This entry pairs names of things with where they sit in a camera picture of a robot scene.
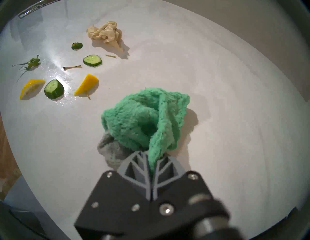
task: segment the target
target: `food scrap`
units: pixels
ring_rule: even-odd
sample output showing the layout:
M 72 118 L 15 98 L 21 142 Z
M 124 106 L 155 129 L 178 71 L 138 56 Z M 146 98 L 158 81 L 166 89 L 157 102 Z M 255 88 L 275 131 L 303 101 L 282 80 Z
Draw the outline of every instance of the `food scrap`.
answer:
M 74 43 L 72 43 L 72 45 L 71 45 L 71 49 L 73 49 L 73 50 L 75 50 L 75 49 L 80 49 L 80 48 L 82 48 L 82 46 L 83 46 L 82 43 L 80 43 L 80 42 L 74 42 Z
M 116 58 L 115 56 L 112 56 L 112 55 L 105 55 L 106 57 L 111 57 L 111 58 Z
M 118 51 L 123 52 L 122 47 L 119 45 L 119 41 L 122 39 L 122 31 L 117 29 L 116 22 L 108 21 L 99 28 L 92 25 L 87 28 L 86 32 L 89 38 L 104 40 L 104 43 L 110 44 Z
M 40 62 L 40 59 L 39 59 L 39 54 L 38 54 L 36 58 L 30 59 L 30 60 L 29 60 L 28 62 L 26 62 L 26 63 L 12 65 L 12 67 L 17 66 L 17 65 L 26 65 L 26 64 L 28 64 L 28 67 L 21 67 L 20 69 L 25 68 L 26 70 L 30 70 L 30 68 L 32 68 L 32 67 L 37 67 L 37 66 L 39 66 L 39 62 Z
M 44 80 L 40 79 L 30 79 L 23 87 L 23 89 L 20 92 L 20 99 L 23 99 L 28 93 L 33 92 L 35 89 L 37 89 L 38 86 L 41 84 L 44 84 Z
M 44 93 L 49 99 L 59 98 L 64 93 L 64 86 L 57 79 L 53 79 L 44 88 Z
M 74 66 L 74 67 L 63 67 L 63 69 L 66 71 L 67 69 L 72 69 L 72 68 L 80 68 L 81 65 L 77 65 L 77 66 Z
M 87 92 L 92 89 L 98 83 L 98 81 L 98 78 L 96 78 L 94 75 L 87 74 L 79 88 L 74 92 L 74 95 L 86 93 L 87 97 L 90 99 Z
M 83 58 L 83 63 L 88 66 L 95 67 L 102 64 L 102 60 L 98 55 L 89 55 Z

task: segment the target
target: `green herb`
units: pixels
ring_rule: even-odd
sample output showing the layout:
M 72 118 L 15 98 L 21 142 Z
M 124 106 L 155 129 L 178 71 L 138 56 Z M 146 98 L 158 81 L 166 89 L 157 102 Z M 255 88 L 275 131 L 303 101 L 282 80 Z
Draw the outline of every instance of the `green herb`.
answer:
M 39 62 L 40 62 L 40 59 L 39 59 L 39 54 L 38 54 L 36 58 L 30 59 L 30 60 L 29 60 L 28 62 L 26 62 L 26 63 L 15 64 L 15 65 L 13 65 L 12 67 L 17 66 L 17 65 L 26 65 L 26 64 L 28 64 L 28 67 L 21 67 L 20 69 L 25 68 L 26 70 L 30 70 L 30 68 L 32 68 L 32 67 L 37 67 L 37 66 L 39 66 Z
M 80 49 L 82 48 L 83 44 L 80 42 L 74 42 L 71 46 L 72 49 Z

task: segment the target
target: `gray cloth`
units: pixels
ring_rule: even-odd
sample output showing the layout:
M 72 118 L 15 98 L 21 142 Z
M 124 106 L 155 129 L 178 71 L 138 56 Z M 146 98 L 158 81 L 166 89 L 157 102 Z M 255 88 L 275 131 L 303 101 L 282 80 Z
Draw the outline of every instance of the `gray cloth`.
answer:
M 121 145 L 109 131 L 106 131 L 97 146 L 98 152 L 104 156 L 108 166 L 117 170 L 123 160 L 134 151 Z

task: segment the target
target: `wooden surface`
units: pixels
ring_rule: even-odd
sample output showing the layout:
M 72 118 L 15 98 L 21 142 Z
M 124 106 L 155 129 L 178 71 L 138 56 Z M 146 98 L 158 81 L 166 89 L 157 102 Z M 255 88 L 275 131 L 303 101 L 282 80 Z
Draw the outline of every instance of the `wooden surface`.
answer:
M 0 116 L 0 179 L 5 179 L 17 168 Z

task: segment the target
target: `metal handle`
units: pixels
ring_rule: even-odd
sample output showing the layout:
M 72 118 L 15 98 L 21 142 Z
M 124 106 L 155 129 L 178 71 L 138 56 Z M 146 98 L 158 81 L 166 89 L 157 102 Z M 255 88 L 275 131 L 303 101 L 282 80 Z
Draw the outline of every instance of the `metal handle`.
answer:
M 28 14 L 48 5 L 48 4 L 51 4 L 53 2 L 57 2 L 57 1 L 60 1 L 60 0 L 40 0 L 39 2 L 31 5 L 30 7 L 28 7 L 26 10 L 22 11 L 18 17 L 19 19 L 22 19 L 23 17 L 27 16 Z

